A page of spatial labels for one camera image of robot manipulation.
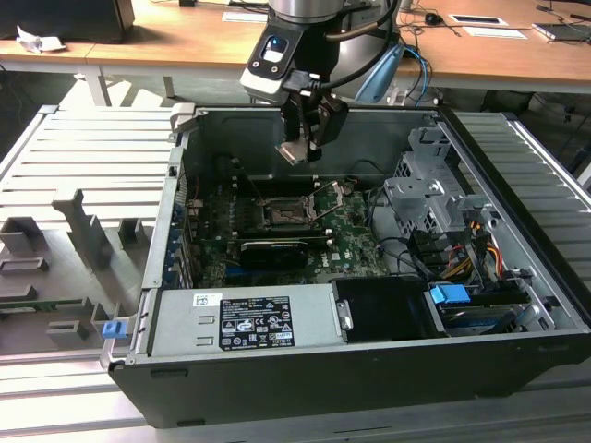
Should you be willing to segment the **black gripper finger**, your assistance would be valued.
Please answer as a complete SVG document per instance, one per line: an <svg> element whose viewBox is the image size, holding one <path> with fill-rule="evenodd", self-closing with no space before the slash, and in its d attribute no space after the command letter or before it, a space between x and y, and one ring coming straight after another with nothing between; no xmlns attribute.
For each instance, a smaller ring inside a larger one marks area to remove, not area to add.
<svg viewBox="0 0 591 443"><path fill-rule="evenodd" d="M348 104L331 94L323 94L315 108L308 112L309 161L318 161L322 147L339 137L348 112Z"/></svg>
<svg viewBox="0 0 591 443"><path fill-rule="evenodd" d="M305 134L302 97L290 94L282 105L283 140L297 141Z"/></svg>

